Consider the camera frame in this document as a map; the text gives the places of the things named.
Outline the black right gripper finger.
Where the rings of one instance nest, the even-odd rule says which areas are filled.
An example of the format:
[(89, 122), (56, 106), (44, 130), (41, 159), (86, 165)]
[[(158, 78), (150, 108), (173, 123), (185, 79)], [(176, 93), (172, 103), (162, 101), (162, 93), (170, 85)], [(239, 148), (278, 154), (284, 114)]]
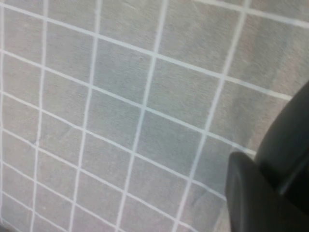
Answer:
[(225, 196), (233, 232), (307, 232), (309, 217), (280, 196), (242, 152), (231, 153)]

